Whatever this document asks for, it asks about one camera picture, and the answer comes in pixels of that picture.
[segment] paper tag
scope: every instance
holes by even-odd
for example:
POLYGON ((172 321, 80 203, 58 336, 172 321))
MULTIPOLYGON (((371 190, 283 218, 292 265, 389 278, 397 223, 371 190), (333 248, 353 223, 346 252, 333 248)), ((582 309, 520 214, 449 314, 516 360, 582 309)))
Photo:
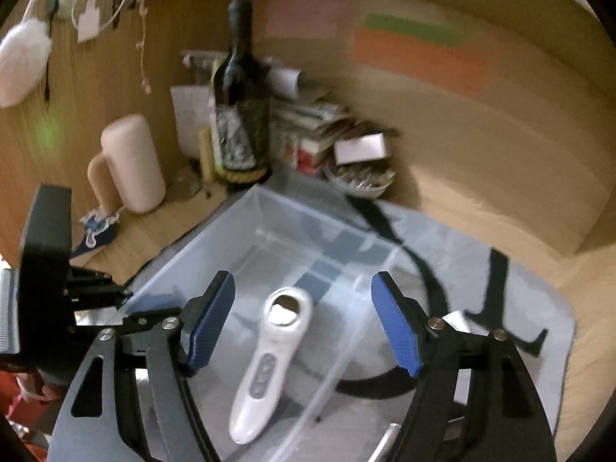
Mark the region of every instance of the paper tag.
POLYGON ((87 42, 96 38, 100 32, 100 9, 96 0, 87 0, 85 11, 77 22, 77 43, 87 42))
POLYGON ((182 153, 190 158, 199 158, 196 129, 211 124, 214 109, 210 105, 210 97, 210 89, 204 85, 171 87, 177 142, 182 153))

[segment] bowl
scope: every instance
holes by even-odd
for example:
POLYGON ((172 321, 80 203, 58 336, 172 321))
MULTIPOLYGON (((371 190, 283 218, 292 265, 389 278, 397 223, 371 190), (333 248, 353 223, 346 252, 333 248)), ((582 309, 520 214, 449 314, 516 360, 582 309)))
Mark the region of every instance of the bowl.
POLYGON ((331 165, 323 165, 323 173, 327 179, 338 189, 345 194, 355 196, 357 198, 377 199, 391 185, 391 182, 384 186, 373 187, 369 189, 356 188, 349 183, 344 182, 339 177, 335 176, 331 170, 331 165))

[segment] wooden wall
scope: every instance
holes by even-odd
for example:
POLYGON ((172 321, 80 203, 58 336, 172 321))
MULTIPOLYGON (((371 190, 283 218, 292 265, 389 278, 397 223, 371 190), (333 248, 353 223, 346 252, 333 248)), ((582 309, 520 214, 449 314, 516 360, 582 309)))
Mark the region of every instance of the wooden wall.
MULTIPOLYGON (((572 0, 424 0, 466 23, 477 38, 466 52, 490 64, 469 98, 350 60, 361 12, 426 8, 417 1, 361 0, 334 39, 292 44, 266 39, 268 1, 255 0, 260 52, 305 67, 358 112, 401 129, 391 199, 497 246, 568 296, 578 338, 557 434, 563 459, 616 382, 616 52, 601 25, 572 0)), ((88 44, 54 24, 49 108, 41 86, 0 110, 0 252, 9 260, 41 180, 73 188, 76 217, 95 205, 85 171, 114 119, 146 116, 167 179, 184 164, 169 87, 188 80, 180 50, 225 48, 228 2, 148 0, 151 96, 141 90, 136 11, 88 44)))

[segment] clear plastic storage box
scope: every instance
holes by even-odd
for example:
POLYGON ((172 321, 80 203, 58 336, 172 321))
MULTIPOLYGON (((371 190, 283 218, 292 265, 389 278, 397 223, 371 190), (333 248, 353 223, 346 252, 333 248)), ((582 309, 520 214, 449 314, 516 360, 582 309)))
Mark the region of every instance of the clear plastic storage box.
MULTIPOLYGON (((235 303, 209 365, 190 388, 222 460, 294 460, 303 427, 330 397, 373 314, 370 279, 392 267, 397 251, 375 234, 255 186, 135 293, 125 312, 183 307, 218 270, 232 273, 235 303), (261 307, 287 285, 312 295, 312 321, 272 420, 253 443, 236 445, 229 413, 256 347, 261 307)), ((144 414, 150 438, 153 412, 144 414)))

